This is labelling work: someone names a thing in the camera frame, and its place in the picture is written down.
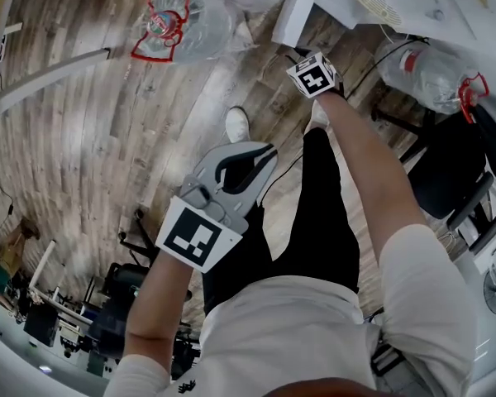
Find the water bottle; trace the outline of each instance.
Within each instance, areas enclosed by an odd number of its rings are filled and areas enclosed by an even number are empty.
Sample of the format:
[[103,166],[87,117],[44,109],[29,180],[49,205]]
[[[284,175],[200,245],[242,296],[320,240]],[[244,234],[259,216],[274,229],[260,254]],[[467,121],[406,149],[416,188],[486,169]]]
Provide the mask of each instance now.
[[[402,43],[380,47],[375,60],[379,62]],[[461,110],[459,90],[472,71],[462,60],[420,41],[396,50],[379,63],[378,70],[390,87],[411,95],[426,108],[447,115]]]
[[149,0],[148,9],[138,22],[142,38],[132,55],[176,63],[218,57],[227,47],[235,26],[235,13],[224,0]]

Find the floor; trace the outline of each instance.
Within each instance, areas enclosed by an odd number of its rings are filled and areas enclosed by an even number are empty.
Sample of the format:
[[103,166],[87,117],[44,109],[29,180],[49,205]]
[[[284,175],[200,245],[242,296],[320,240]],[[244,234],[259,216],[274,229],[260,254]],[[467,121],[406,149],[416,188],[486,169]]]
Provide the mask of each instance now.
[[[193,65],[154,65],[133,60],[131,27],[144,0],[15,0],[10,23],[24,22],[9,36],[2,63],[3,86],[71,55],[107,47],[110,60],[41,90],[0,117],[0,182],[14,197],[15,210],[4,237],[22,215],[41,228],[29,242],[25,268],[33,272],[44,249],[57,247],[41,276],[42,288],[81,299],[92,276],[102,278],[114,261],[131,262],[117,242],[131,227],[136,208],[146,211],[151,235],[160,228],[169,199],[203,155],[226,142],[227,109],[242,106],[254,140],[279,148],[278,173],[301,151],[312,103],[293,86],[283,47],[270,41],[279,8],[251,15],[257,44],[244,53]],[[314,9],[300,44],[317,45],[344,73],[347,89],[374,63],[384,40],[377,26],[348,31]],[[385,87],[374,72],[351,99],[364,117],[373,104],[416,122],[414,100]],[[398,154],[414,137],[382,122],[373,124]],[[364,213],[337,143],[342,194],[361,249],[360,302],[365,313],[381,305],[379,272]],[[289,238],[301,188],[301,162],[280,180],[266,200],[265,231],[275,256]],[[9,200],[0,193],[0,223]],[[439,235],[441,222],[432,221]],[[199,275],[184,321],[203,320]]]

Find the white sleeve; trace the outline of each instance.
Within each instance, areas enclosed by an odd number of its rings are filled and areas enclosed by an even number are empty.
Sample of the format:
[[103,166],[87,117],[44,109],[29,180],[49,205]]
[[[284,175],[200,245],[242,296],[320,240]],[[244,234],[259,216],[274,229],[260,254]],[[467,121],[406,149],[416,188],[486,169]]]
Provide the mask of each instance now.
[[104,397],[156,397],[169,385],[169,374],[157,361],[130,355],[120,361]]
[[475,304],[433,231],[411,225],[380,255],[384,337],[447,396],[462,396],[475,358]]

